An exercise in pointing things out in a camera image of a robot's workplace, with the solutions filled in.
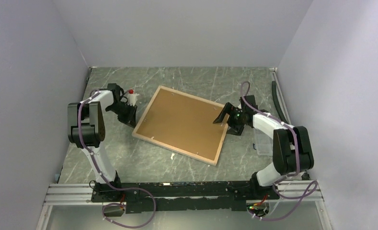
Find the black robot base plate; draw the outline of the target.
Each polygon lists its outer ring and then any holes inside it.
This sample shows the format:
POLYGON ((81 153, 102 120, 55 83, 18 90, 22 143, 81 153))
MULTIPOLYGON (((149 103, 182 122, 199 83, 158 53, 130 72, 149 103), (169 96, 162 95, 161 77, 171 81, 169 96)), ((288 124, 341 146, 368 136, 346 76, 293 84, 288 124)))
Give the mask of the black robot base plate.
POLYGON ((128 214, 156 211, 216 210, 245 211, 262 200, 278 200, 273 188, 256 181, 121 183, 120 191, 97 192, 93 203, 120 203, 128 214))

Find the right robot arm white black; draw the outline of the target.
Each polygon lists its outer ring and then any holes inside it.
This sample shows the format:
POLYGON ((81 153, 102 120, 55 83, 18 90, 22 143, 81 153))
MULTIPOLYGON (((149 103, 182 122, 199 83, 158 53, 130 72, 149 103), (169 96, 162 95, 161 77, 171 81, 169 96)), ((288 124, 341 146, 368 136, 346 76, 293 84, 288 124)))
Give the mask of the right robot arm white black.
POLYGON ((259 110, 253 95, 240 98, 240 105, 226 103, 214 120, 222 123, 227 118, 227 133, 240 136, 245 126, 266 134, 272 141, 272 163, 256 172, 256 179, 249 186, 250 195, 260 199, 273 185, 286 175, 298 175, 314 166, 308 130, 304 126, 293 126, 282 122, 266 110, 259 110))

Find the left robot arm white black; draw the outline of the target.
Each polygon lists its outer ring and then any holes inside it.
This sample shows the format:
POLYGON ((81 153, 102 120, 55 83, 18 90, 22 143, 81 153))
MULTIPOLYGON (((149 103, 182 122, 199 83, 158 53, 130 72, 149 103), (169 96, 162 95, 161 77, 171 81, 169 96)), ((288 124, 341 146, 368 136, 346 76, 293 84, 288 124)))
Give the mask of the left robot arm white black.
POLYGON ((103 114, 112 112, 122 124, 136 127, 136 112, 139 94, 125 91, 116 83, 96 89, 78 103, 70 103, 68 112, 68 139, 88 158, 95 174, 95 190, 104 189, 110 201, 122 197, 123 188, 118 173, 102 145, 106 137, 103 114))

